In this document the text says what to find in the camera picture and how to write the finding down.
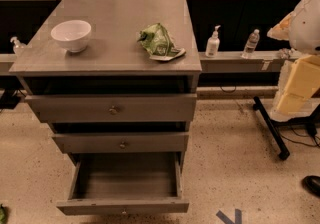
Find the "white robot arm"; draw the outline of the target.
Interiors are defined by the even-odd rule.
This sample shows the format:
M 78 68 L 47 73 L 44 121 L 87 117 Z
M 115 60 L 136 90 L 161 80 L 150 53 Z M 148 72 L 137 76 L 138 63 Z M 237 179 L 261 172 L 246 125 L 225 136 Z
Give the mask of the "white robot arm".
M 271 118 L 284 122 L 302 114 L 306 102 L 320 89 L 320 0 L 301 0 L 267 36 L 286 40 L 301 53 L 280 71 Z

